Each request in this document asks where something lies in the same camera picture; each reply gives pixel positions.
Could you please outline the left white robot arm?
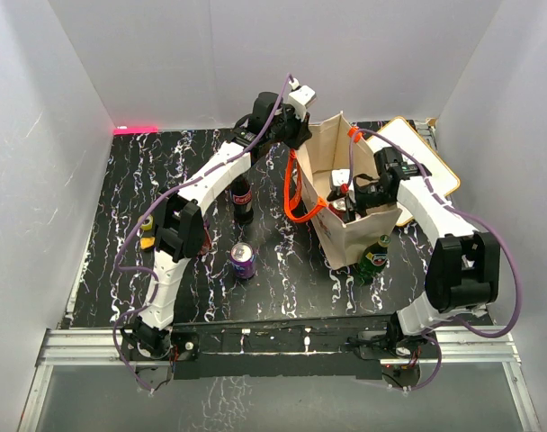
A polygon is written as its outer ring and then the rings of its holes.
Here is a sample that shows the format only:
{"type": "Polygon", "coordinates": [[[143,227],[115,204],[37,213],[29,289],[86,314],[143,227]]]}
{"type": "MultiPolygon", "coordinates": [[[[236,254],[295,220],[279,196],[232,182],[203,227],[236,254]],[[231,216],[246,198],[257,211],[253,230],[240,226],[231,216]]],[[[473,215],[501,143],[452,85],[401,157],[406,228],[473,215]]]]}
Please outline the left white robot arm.
{"type": "Polygon", "coordinates": [[[262,92],[251,113],[241,117],[210,160],[178,191],[165,194],[153,211],[154,264],[147,301],[124,341],[153,359],[166,356],[172,338],[176,296],[184,270],[202,252],[208,237],[204,216],[215,199],[243,176],[269,148],[283,143],[297,149],[311,136],[309,107],[316,93],[300,85],[286,98],[262,92]]]}

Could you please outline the green glass bottle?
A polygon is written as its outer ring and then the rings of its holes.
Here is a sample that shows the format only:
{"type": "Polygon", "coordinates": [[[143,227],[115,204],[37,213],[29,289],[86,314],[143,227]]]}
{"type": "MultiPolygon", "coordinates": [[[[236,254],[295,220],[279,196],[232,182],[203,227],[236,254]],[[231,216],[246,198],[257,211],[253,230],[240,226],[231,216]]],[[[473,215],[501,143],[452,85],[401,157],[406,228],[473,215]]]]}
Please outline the green glass bottle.
{"type": "Polygon", "coordinates": [[[385,268],[388,262],[389,245],[390,236],[384,234],[362,253],[357,264],[357,271],[366,283],[370,283],[385,268]]]}

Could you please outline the glass cola bottle red cap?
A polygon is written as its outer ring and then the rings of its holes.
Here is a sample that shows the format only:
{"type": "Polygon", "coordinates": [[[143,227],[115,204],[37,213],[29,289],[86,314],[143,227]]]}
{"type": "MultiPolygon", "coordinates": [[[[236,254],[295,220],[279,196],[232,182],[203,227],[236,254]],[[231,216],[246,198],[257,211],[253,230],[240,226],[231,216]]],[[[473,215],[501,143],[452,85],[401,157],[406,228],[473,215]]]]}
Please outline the glass cola bottle red cap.
{"type": "Polygon", "coordinates": [[[247,225],[254,218],[252,207],[252,192],[248,180],[239,175],[236,177],[229,188],[230,199],[234,207],[234,219],[240,225],[247,225]]]}

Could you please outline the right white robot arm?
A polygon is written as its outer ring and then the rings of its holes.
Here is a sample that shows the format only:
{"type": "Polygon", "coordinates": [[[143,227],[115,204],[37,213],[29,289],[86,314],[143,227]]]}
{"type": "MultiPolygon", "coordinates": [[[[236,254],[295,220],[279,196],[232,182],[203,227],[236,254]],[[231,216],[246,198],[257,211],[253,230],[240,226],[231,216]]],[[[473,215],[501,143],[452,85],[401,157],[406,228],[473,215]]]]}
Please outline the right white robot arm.
{"type": "Polygon", "coordinates": [[[405,205],[433,247],[424,292],[390,316],[385,334],[368,342],[405,357],[417,349],[424,331],[496,300],[500,247],[493,234],[478,231],[450,211],[451,204],[436,193],[426,169],[416,160],[409,164],[399,150],[385,147],[374,161],[376,178],[356,176],[368,181],[354,185],[357,208],[405,205]]]}

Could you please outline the beige canvas bag orange handles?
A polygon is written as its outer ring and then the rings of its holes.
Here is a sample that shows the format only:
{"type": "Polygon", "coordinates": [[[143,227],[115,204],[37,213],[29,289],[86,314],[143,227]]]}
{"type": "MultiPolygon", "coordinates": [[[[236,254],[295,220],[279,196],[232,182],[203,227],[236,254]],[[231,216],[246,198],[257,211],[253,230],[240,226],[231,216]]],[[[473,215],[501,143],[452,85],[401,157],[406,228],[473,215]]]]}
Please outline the beige canvas bag orange handles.
{"type": "Polygon", "coordinates": [[[351,142],[352,125],[337,114],[309,128],[312,137],[288,156],[283,207],[295,223],[311,222],[330,267],[358,262],[380,236],[389,235],[401,210],[395,203],[355,209],[351,174],[377,176],[373,152],[361,139],[351,142]]]}

